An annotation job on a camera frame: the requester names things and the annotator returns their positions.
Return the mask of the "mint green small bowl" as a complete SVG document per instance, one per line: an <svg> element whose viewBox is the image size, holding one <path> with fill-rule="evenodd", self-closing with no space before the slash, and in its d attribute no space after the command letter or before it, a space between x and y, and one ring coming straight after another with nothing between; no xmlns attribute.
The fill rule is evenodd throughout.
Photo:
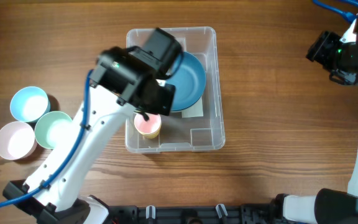
<svg viewBox="0 0 358 224"><path fill-rule="evenodd" d="M54 149L71 122L71 117L62 111L52 111L43 115L34 129L37 143L43 148Z"/></svg>

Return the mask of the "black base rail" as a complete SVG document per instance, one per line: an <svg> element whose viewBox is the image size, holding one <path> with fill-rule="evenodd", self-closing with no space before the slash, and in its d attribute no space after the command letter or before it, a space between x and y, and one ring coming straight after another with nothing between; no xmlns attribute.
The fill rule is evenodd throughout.
<svg viewBox="0 0 358 224"><path fill-rule="evenodd" d="M269 224L278 223L268 204L208 207L112 206L109 224Z"/></svg>

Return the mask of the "pink small bowl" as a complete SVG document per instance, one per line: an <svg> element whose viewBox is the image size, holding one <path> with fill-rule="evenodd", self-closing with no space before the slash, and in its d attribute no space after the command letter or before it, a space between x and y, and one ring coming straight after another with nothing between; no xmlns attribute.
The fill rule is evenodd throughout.
<svg viewBox="0 0 358 224"><path fill-rule="evenodd" d="M37 141L31 125L15 121L0 129L0 156L3 159L13 161L26 158L36 147Z"/></svg>

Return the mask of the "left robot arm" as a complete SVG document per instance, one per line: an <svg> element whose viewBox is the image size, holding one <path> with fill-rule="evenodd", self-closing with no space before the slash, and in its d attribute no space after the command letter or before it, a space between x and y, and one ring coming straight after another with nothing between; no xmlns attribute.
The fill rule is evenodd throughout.
<svg viewBox="0 0 358 224"><path fill-rule="evenodd" d="M106 223L108 206L80 197L85 177L115 132L134 113L169 115L175 87L160 85L172 75L183 53L162 29L145 44L102 52L85 81L84 100L73 122L43 164L25 180L10 181L5 203L35 217L37 223Z"/></svg>

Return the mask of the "yellow plastic cup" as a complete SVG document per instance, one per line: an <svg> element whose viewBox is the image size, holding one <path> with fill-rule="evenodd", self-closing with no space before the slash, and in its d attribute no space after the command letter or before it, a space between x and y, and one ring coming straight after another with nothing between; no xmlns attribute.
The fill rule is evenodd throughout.
<svg viewBox="0 0 358 224"><path fill-rule="evenodd" d="M151 133L144 133L144 132L139 132L143 137L147 138L147 139L154 139L156 138L159 133L160 133L160 130L156 130L154 132L151 132Z"/></svg>

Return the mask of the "white label in container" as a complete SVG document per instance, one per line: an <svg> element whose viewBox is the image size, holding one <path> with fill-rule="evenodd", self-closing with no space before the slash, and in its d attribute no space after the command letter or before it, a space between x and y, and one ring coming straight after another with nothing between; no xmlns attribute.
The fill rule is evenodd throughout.
<svg viewBox="0 0 358 224"><path fill-rule="evenodd" d="M182 118L203 117L203 99L200 98L194 105L181 112Z"/></svg>

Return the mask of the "pink plastic cup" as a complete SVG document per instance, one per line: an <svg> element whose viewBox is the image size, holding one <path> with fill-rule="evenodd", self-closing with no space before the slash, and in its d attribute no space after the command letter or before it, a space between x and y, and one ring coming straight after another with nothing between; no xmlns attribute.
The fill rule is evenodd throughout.
<svg viewBox="0 0 358 224"><path fill-rule="evenodd" d="M143 134L157 133L162 125L162 119L159 114L148 114L149 119L146 121L141 114L135 115L134 125L138 132Z"/></svg>

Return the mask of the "clear plastic storage container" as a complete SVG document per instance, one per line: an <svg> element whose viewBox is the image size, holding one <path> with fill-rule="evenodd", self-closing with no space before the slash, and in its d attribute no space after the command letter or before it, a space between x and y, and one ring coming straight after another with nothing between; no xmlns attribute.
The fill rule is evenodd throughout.
<svg viewBox="0 0 358 224"><path fill-rule="evenodd" d="M154 139L143 137L134 126L134 119L126 121L126 149L133 153L160 153L169 151L212 151L224 146L221 90L219 82L216 32L211 27L166 28L183 50L194 55L206 72L203 99L203 117L182 118L182 111L171 111L162 116L162 127Z"/></svg>

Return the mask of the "dark blue bowl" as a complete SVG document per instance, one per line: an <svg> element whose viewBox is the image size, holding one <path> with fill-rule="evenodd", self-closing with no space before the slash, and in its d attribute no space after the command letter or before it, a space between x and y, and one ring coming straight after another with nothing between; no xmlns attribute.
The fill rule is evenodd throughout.
<svg viewBox="0 0 358 224"><path fill-rule="evenodd" d="M192 54L184 52L174 63L177 72L166 84L175 87L171 111L182 111L193 106L206 88L206 72L201 62Z"/></svg>

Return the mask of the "light blue small bowl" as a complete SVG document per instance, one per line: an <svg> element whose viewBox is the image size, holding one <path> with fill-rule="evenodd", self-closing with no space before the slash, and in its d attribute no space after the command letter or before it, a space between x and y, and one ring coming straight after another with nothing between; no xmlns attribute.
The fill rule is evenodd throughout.
<svg viewBox="0 0 358 224"><path fill-rule="evenodd" d="M10 112L18 121L36 123L51 109L46 92L36 86L28 86L19 90L10 102Z"/></svg>

